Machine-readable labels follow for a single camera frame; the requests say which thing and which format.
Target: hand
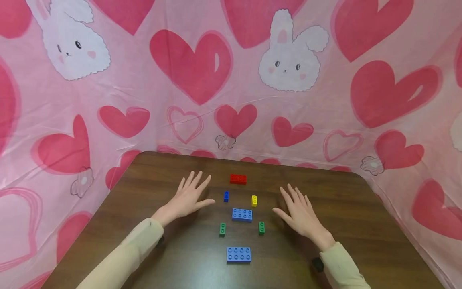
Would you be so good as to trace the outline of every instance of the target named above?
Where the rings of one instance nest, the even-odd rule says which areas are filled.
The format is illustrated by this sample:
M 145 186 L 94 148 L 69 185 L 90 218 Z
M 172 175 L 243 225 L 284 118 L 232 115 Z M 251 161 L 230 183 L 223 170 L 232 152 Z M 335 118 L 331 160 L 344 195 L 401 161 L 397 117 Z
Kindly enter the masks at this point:
M 335 240 L 332 234 L 319 222 L 308 197 L 303 196 L 297 188 L 294 190 L 290 184 L 287 185 L 287 188 L 292 198 L 282 187 L 280 190 L 290 216 L 279 208 L 273 208 L 273 211 L 297 233 L 310 238 L 322 252 L 332 247 Z
M 202 171 L 194 178 L 194 172 L 189 174 L 189 178 L 183 178 L 178 186 L 175 196 L 163 207 L 159 208 L 152 215 L 152 219 L 157 220 L 162 227 L 167 226 L 173 220 L 187 216 L 200 208 L 215 203 L 215 200 L 207 199 L 198 202 L 197 199 L 201 196 L 202 191 L 207 187 L 212 176 L 208 176 L 202 184 L 196 188 L 201 179 Z

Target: white bunny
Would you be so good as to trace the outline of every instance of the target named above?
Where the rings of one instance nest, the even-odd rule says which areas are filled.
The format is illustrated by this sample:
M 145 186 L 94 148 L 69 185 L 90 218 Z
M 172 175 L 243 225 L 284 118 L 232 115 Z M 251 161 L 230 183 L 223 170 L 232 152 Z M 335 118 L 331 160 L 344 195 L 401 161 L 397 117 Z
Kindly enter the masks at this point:
M 77 80 L 109 67 L 103 38 L 83 24 L 93 22 L 85 0 L 52 0 L 49 9 L 41 0 L 26 1 L 43 31 L 48 57 L 62 77 Z
M 329 34 L 320 26 L 311 26 L 292 40 L 292 31 L 289 11 L 276 11 L 269 49 L 260 61 L 260 77 L 263 83 L 277 90 L 305 91 L 313 87 L 321 67 L 313 51 L 326 48 Z

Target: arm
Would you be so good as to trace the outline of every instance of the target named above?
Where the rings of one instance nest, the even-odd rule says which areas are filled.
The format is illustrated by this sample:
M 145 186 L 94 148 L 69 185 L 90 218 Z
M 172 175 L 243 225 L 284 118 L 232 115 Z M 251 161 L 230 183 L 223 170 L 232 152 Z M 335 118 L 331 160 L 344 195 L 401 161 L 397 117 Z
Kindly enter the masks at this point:
M 308 197 L 289 184 L 287 188 L 292 197 L 282 187 L 280 191 L 290 216 L 279 208 L 273 208 L 273 211 L 292 229 L 311 239 L 319 248 L 324 266 L 333 278 L 330 280 L 331 285 L 340 289 L 371 289 L 342 244 L 336 242 L 332 234 L 319 222 Z
M 175 196 L 159 208 L 151 218 L 139 223 L 124 241 L 109 254 L 77 287 L 77 289 L 119 289 L 127 278 L 143 262 L 164 234 L 164 228 L 176 218 L 183 217 L 198 209 L 215 203 L 207 199 L 198 202 L 211 176 L 196 188 L 202 171 L 194 178 L 183 178 Z

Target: red lego brick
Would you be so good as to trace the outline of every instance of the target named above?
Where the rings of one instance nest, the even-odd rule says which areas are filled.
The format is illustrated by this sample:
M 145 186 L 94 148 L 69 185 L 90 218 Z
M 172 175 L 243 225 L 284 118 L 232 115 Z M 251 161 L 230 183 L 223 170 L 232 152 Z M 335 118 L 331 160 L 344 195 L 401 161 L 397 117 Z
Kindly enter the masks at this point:
M 244 175 L 231 175 L 230 184 L 247 184 L 247 176 Z

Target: pink cheek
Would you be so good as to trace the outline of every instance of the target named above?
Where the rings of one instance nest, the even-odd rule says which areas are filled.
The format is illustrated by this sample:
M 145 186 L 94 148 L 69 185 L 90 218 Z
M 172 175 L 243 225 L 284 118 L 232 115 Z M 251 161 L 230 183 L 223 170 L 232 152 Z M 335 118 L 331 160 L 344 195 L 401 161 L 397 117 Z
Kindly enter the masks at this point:
M 91 57 L 91 58 L 93 58 L 93 59 L 95 59 L 95 57 L 96 57 L 96 52 L 93 51 L 93 50 L 92 50 L 92 51 L 88 51 L 87 54 L 88 54 L 89 57 Z

